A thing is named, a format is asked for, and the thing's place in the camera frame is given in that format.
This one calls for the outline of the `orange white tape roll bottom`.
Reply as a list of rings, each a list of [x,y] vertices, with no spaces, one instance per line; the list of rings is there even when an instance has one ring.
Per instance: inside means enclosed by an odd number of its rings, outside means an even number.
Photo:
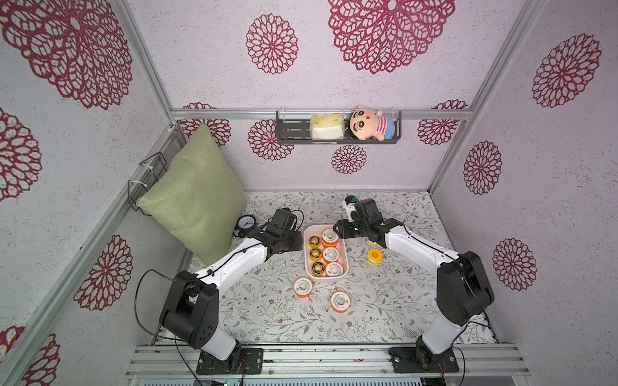
[[[331,308],[337,313],[346,313],[352,305],[352,299],[344,291],[336,291],[330,298]]]

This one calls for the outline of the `yellow black tape roll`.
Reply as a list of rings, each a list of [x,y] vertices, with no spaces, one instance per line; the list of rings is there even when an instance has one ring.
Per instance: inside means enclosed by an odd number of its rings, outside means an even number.
[[[322,250],[311,249],[309,252],[309,258],[312,262],[320,262],[322,260]]]
[[[323,277],[325,275],[326,265],[322,262],[315,262],[312,265],[311,272],[314,277]]]
[[[307,244],[310,249],[319,249],[322,245],[321,238],[319,236],[310,236]]]

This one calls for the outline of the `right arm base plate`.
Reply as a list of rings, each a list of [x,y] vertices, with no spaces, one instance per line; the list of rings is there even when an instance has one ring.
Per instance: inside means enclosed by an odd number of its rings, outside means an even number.
[[[426,347],[391,347],[388,354],[397,374],[446,374],[460,371],[452,347],[442,354],[434,354]]]

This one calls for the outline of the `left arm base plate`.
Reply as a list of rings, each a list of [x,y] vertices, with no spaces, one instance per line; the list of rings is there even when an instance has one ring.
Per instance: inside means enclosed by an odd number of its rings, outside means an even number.
[[[214,375],[259,375],[264,363],[264,350],[261,348],[240,347],[235,349],[227,360],[202,351],[198,360],[196,374]]]

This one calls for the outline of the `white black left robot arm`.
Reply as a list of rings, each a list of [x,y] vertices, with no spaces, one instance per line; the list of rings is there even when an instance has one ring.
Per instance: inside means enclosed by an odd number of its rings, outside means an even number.
[[[241,344],[219,325],[220,299],[237,281],[274,255],[303,249],[298,212],[279,208],[231,252],[196,273],[182,271],[172,281],[159,323],[189,347],[220,362],[230,361]]]

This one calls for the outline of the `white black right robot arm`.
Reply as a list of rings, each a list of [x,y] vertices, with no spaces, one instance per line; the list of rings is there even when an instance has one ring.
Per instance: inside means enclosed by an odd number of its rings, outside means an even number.
[[[418,361],[427,363],[451,350],[470,320],[495,301],[481,258],[471,251],[444,249],[415,235],[402,221],[385,218],[373,199],[347,196],[343,208],[347,218],[334,225],[339,238],[367,238],[434,275],[439,311],[417,340]]]

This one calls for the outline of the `white plastic storage box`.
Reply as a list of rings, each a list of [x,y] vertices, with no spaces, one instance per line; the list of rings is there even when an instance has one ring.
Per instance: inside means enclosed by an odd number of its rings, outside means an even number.
[[[345,242],[332,225],[310,225],[303,232],[304,265],[314,281],[337,281],[349,272]]]

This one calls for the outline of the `orange white tape roll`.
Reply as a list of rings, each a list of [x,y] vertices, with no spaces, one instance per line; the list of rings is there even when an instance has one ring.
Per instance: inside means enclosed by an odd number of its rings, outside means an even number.
[[[339,240],[339,236],[332,228],[327,228],[322,233],[321,242],[325,248],[336,248]]]
[[[328,247],[323,250],[322,257],[328,264],[331,264],[333,262],[339,261],[339,259],[341,258],[341,253],[339,252],[338,248]]]
[[[298,298],[305,299],[312,294],[314,285],[310,278],[297,278],[293,285],[293,291]]]
[[[330,262],[326,265],[325,274],[327,278],[340,278],[345,274],[345,269],[338,262]]]
[[[352,299],[344,291],[336,291],[330,298],[331,308],[337,313],[346,313],[352,305]]]

